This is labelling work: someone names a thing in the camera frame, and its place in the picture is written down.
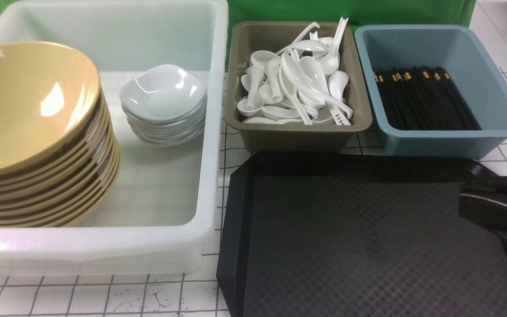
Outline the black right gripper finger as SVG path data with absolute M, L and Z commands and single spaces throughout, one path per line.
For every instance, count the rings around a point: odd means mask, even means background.
M 485 229 L 507 233 L 507 176 L 475 178 L 463 184 L 459 216 Z

